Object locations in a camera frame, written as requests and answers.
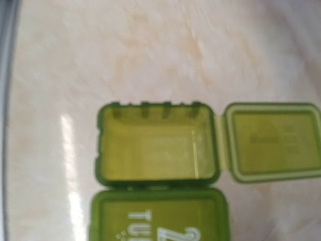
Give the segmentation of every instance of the marble surface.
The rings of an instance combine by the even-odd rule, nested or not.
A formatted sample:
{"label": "marble surface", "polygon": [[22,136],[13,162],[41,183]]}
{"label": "marble surface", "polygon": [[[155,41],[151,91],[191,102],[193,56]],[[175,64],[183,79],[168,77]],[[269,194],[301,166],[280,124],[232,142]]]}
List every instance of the marble surface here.
{"label": "marble surface", "polygon": [[[321,106],[319,0],[28,0],[13,72],[10,240],[87,240],[105,103]],[[215,184],[233,240],[318,241],[321,179]]]}

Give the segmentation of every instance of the compartment lid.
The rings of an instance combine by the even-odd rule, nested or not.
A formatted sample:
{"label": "compartment lid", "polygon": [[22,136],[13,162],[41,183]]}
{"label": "compartment lid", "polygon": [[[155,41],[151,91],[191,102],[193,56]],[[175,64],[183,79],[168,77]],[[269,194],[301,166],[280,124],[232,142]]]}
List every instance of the compartment lid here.
{"label": "compartment lid", "polygon": [[239,182],[321,176],[320,111],[312,104],[230,105],[222,159]]}
{"label": "compartment lid", "polygon": [[197,185],[219,177],[214,114],[201,103],[120,105],[98,115],[103,185]]}
{"label": "compartment lid", "polygon": [[90,241],[229,241],[228,207],[216,189],[103,191],[92,201]]}

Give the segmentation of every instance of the printed number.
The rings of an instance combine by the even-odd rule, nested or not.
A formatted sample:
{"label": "printed number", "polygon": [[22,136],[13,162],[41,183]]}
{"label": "printed number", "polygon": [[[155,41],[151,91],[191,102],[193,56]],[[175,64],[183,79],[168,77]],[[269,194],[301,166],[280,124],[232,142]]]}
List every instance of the printed number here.
{"label": "printed number", "polygon": [[201,233],[195,227],[185,228],[185,234],[178,233],[163,227],[157,229],[157,241],[200,241]]}

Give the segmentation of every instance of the closed compartment lid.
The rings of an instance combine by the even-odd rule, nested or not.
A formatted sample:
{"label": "closed compartment lid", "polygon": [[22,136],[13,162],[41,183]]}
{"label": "closed compartment lid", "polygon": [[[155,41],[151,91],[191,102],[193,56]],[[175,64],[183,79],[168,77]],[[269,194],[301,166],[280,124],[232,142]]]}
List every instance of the closed compartment lid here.
{"label": "closed compartment lid", "polygon": [[104,191],[92,201],[90,241],[229,241],[227,203],[216,189]]}

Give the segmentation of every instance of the pill organizer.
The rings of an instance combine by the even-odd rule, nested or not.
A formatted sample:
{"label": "pill organizer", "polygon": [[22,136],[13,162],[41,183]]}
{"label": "pill organizer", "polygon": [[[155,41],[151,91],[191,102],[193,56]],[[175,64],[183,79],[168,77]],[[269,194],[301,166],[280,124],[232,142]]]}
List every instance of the pill organizer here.
{"label": "pill organizer", "polygon": [[229,241],[227,202],[209,188],[321,176],[320,111],[305,103],[104,106],[90,240]]}

